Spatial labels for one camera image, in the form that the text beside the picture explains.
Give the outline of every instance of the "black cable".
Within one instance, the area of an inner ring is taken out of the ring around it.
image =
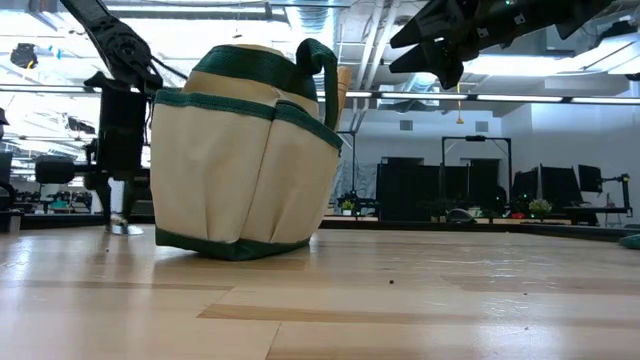
[[[172,74],[181,77],[184,80],[187,80],[189,77],[181,72],[179,72],[178,70],[172,68],[171,66],[163,63],[160,59],[158,59],[157,57],[151,55],[151,59],[153,59],[153,61],[157,62],[158,65],[162,66],[163,68],[165,68],[166,70],[168,70],[169,72],[171,72]]]

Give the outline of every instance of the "wooden floor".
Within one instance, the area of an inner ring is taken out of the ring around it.
[[[229,263],[145,231],[0,237],[0,358],[640,359],[640,252],[616,244],[323,230]]]

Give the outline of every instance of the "canvas tool bag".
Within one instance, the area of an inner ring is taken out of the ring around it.
[[[335,55],[313,39],[296,64],[261,46],[214,47],[153,112],[156,244],[226,260],[309,242],[329,201],[342,140]],[[312,75],[324,69],[318,120]]]

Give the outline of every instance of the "green trim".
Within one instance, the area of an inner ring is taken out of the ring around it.
[[[324,68],[324,124],[331,130],[338,123],[338,60],[328,47],[316,39],[306,39],[296,50],[297,66],[307,74],[319,74]]]
[[[246,239],[240,239],[234,243],[224,243],[182,236],[156,227],[156,245],[192,250],[220,260],[245,261],[260,259],[286,253],[308,244],[309,239],[292,244],[264,243]]]
[[[253,80],[318,101],[312,74],[282,56],[237,46],[216,46],[193,68],[208,74]]]
[[[278,101],[275,119],[297,125],[338,150],[342,148],[342,139],[338,134],[309,115],[298,104],[289,101]]]
[[[201,109],[218,110],[255,116],[266,120],[273,120],[275,109],[269,105],[251,101],[232,99],[222,96],[202,93],[180,93],[160,90],[156,94],[156,104],[186,107],[194,106]]]

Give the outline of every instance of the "metal frame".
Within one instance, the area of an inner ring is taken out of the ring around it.
[[[509,191],[507,191],[507,193],[509,194],[509,199],[508,201],[511,201],[512,198],[512,194],[511,194],[511,188],[513,187],[513,169],[512,169],[512,158],[511,158],[511,138],[507,138],[507,137],[485,137],[485,136],[443,136],[442,137],[442,141],[441,141],[441,148],[442,148],[442,162],[440,163],[440,186],[439,186],[439,192],[440,192],[440,197],[445,198],[446,197],[446,193],[445,193],[445,186],[444,183],[446,181],[446,157],[447,157],[447,150],[445,150],[445,143],[447,142],[447,140],[465,140],[466,142],[486,142],[487,140],[491,140],[495,143],[495,141],[504,141],[507,143],[507,159],[508,159],[508,166],[509,166]]]
[[[336,131],[336,134],[348,134],[353,139],[351,144],[351,192],[354,192],[356,191],[356,132]]]

